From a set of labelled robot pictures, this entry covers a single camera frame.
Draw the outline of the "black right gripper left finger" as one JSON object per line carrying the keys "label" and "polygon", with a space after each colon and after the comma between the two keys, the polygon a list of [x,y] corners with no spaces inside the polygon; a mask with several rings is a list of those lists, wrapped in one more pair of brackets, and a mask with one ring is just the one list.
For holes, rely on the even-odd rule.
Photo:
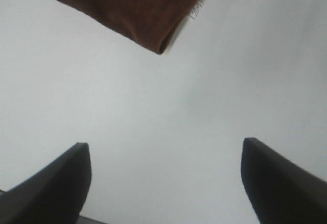
{"label": "black right gripper left finger", "polygon": [[1,195],[1,223],[76,223],[91,184],[87,143],[76,143]]}

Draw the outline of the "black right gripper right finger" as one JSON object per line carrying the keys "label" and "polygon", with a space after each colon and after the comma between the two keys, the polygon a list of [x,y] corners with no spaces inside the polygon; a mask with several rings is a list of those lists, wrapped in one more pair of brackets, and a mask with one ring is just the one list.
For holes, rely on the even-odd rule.
{"label": "black right gripper right finger", "polygon": [[260,223],[326,223],[326,182],[256,138],[243,141],[241,178]]}

